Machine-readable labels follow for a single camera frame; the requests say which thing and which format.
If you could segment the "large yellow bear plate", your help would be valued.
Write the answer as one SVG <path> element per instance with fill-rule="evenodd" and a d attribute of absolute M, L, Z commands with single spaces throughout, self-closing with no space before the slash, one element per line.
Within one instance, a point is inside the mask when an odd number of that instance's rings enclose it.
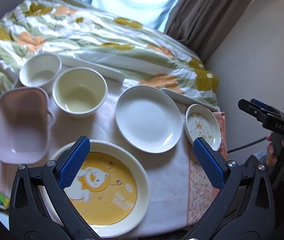
<path fill-rule="evenodd" d="M 133 230 L 150 202 L 149 180 L 141 163 L 125 149 L 101 140 L 90 141 L 90 153 L 64 192 L 101 238 Z"/>

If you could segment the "small duck pattern plate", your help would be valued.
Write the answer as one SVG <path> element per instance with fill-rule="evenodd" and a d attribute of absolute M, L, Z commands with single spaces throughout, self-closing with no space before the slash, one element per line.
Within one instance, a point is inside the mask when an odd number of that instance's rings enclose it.
<path fill-rule="evenodd" d="M 214 151 L 218 151 L 222 135 L 217 119 L 212 112 L 200 104 L 188 107 L 184 121 L 185 134 L 193 145 L 194 140 L 202 137 Z"/>

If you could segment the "cream yellow bowl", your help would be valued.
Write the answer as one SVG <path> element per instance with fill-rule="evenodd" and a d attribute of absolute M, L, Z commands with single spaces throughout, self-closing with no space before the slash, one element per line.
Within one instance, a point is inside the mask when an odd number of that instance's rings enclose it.
<path fill-rule="evenodd" d="M 96 70 L 74 67 L 55 79 L 52 96 L 56 105 L 74 118 L 93 115 L 105 102 L 107 82 Z"/>

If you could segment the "plain white plate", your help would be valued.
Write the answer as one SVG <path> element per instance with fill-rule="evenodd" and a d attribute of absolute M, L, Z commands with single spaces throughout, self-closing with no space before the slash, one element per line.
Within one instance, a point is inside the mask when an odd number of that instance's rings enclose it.
<path fill-rule="evenodd" d="M 151 154 L 175 147 L 183 129 L 180 111 L 173 100 L 147 85 L 134 86 L 121 93 L 115 120 L 129 144 Z"/>

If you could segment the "white ribbed bowl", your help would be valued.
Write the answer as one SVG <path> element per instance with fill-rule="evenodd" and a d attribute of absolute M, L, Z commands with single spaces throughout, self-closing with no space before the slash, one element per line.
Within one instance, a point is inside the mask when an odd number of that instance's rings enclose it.
<path fill-rule="evenodd" d="M 29 59 L 20 69 L 20 82 L 26 87 L 39 87 L 51 94 L 55 78 L 62 70 L 61 59 L 51 53 L 41 53 Z"/>

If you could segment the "orange floral cloth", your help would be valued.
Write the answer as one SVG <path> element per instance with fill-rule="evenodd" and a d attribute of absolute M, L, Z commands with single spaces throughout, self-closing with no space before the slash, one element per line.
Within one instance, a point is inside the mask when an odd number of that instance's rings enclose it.
<path fill-rule="evenodd" d="M 189 145 L 189 188 L 186 222 L 188 226 L 196 224 L 207 211 L 219 193 L 213 188 L 201 165 L 193 153 L 193 146 Z"/>

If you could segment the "white floral tablecloth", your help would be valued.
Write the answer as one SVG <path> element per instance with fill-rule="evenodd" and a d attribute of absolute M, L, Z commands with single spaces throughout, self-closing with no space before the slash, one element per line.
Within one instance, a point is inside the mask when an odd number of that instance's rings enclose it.
<path fill-rule="evenodd" d="M 61 147 L 74 142 L 79 136 L 116 144 L 135 156 L 149 178 L 150 205 L 141 223 L 122 238 L 153 237 L 186 227 L 189 197 L 189 154 L 190 143 L 184 133 L 171 150 L 152 154 L 130 145 L 118 130 L 115 108 L 119 96 L 128 85 L 107 80 L 108 95 L 98 111 L 88 118 L 73 118 L 49 98 L 49 108 L 55 114 L 51 130 L 48 156 Z"/>

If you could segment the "right brown curtain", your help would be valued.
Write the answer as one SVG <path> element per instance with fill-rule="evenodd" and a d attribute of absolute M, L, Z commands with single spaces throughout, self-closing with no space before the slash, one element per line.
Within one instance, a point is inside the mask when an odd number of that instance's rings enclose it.
<path fill-rule="evenodd" d="M 252 0 L 178 0 L 164 32 L 205 62 Z"/>

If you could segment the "floral green striped duvet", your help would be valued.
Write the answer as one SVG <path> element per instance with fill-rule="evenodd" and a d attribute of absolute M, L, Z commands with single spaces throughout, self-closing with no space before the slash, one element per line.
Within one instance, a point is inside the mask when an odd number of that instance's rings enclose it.
<path fill-rule="evenodd" d="M 0 95 L 39 53 L 120 71 L 128 86 L 168 88 L 217 108 L 219 79 L 173 38 L 81 0 L 26 0 L 0 19 Z"/>

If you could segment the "right white table rail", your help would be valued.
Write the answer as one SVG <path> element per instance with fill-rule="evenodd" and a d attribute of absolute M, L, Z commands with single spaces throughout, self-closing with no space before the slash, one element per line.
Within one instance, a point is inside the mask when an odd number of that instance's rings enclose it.
<path fill-rule="evenodd" d="M 162 92 L 164 92 L 166 95 L 168 95 L 173 101 L 177 102 L 177 103 L 180 103 L 182 105 L 185 105 L 185 106 L 191 106 L 193 104 L 199 104 L 199 105 L 202 105 L 204 107 L 206 107 L 207 109 L 209 109 L 210 111 L 212 112 L 219 112 L 219 107 L 212 107 L 206 103 L 203 103 L 203 102 L 200 102 L 198 100 L 195 100 L 195 99 L 192 99 L 192 98 L 189 98 L 188 96 L 185 96 L 183 94 L 179 94 L 177 92 L 174 92 L 170 89 L 167 89 L 167 88 L 161 88 L 160 89 Z"/>

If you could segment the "white table rail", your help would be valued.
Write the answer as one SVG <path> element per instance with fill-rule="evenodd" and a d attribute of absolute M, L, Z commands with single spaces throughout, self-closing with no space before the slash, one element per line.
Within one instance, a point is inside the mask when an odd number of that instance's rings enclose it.
<path fill-rule="evenodd" d="M 161 88 L 160 89 L 162 92 L 164 92 L 166 95 L 168 95 L 173 101 L 177 102 L 177 103 L 180 103 L 182 105 L 185 105 L 185 106 L 191 106 L 193 104 L 199 104 L 199 105 L 202 105 L 204 107 L 206 107 L 207 109 L 209 109 L 210 111 L 212 112 L 219 112 L 219 107 L 212 107 L 206 103 L 203 103 L 203 102 L 200 102 L 198 100 L 195 100 L 195 99 L 192 99 L 192 98 L 189 98 L 188 96 L 185 96 L 183 94 L 179 94 L 177 92 L 174 92 L 170 89 L 167 89 L 167 88 Z"/>
<path fill-rule="evenodd" d="M 124 74 L 119 72 L 118 70 L 114 70 L 112 68 L 102 66 L 101 64 L 96 64 L 92 62 L 87 62 L 79 59 L 74 59 L 72 57 L 58 55 L 61 59 L 62 65 L 68 68 L 74 67 L 87 67 L 94 69 L 95 71 L 99 72 L 104 78 L 113 80 L 118 83 L 124 83 L 125 77 Z"/>

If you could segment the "left white table rail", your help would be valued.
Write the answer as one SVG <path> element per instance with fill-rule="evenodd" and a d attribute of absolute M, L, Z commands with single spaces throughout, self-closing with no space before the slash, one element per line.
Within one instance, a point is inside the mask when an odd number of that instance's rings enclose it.
<path fill-rule="evenodd" d="M 125 77 L 124 74 L 119 72 L 118 70 L 114 70 L 112 68 L 102 66 L 101 64 L 96 64 L 92 62 L 87 62 L 79 59 L 74 59 L 72 57 L 58 55 L 61 59 L 62 65 L 68 68 L 74 67 L 87 67 L 94 69 L 95 71 L 99 72 L 104 78 L 113 80 L 118 83 L 124 83 Z"/>

